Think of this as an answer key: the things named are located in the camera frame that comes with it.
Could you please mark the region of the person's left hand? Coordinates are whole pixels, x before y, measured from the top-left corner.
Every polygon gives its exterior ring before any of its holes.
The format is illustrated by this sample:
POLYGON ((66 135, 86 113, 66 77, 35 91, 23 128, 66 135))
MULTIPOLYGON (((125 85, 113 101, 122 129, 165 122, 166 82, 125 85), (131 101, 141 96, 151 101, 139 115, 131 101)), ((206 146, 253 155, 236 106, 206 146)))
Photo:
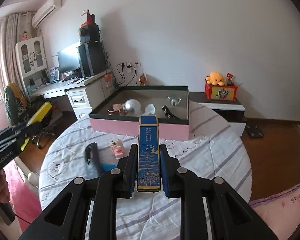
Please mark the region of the person's left hand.
POLYGON ((4 170, 0 171, 0 202, 6 204, 10 201, 10 193, 8 190, 8 182, 4 170))

